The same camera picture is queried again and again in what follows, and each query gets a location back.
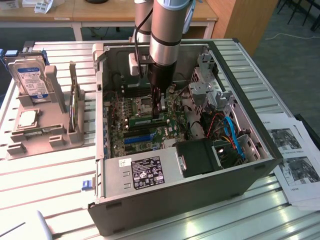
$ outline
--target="aluminum extrusion table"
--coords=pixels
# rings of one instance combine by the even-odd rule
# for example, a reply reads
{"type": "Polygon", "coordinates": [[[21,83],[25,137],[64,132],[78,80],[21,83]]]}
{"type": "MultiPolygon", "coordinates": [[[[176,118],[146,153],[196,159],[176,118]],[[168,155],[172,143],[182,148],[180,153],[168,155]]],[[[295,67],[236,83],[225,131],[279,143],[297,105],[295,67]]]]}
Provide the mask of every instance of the aluminum extrusion table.
{"type": "MultiPolygon", "coordinates": [[[[258,113],[292,116],[241,44],[214,40],[234,76],[258,113]]],[[[85,144],[81,148],[4,160],[6,139],[14,126],[19,101],[13,81],[0,111],[0,218],[23,214],[28,208],[42,212],[55,239],[224,239],[274,240],[320,238],[320,213],[300,211],[288,201],[275,175],[258,179],[244,195],[191,212],[121,232],[99,235],[83,209],[93,191],[81,192],[82,180],[95,173],[95,71],[93,42],[36,42],[56,65],[62,90],[69,90],[69,61],[76,62],[77,79],[85,90],[85,144]]]]}

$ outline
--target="wooden table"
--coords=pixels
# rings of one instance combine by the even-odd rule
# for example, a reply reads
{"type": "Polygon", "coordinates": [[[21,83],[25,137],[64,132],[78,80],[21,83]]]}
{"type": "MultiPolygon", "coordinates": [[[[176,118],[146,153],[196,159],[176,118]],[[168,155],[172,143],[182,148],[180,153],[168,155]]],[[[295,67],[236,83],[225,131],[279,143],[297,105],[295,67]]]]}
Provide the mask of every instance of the wooden table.
{"type": "MultiPolygon", "coordinates": [[[[196,3],[191,27],[205,28],[203,38],[211,38],[215,12],[206,1],[196,3]]],[[[0,28],[73,28],[76,41],[82,41],[83,27],[134,27],[135,3],[133,0],[109,0],[92,4],[85,0],[66,0],[47,14],[34,13],[33,7],[0,10],[0,28]]]]}

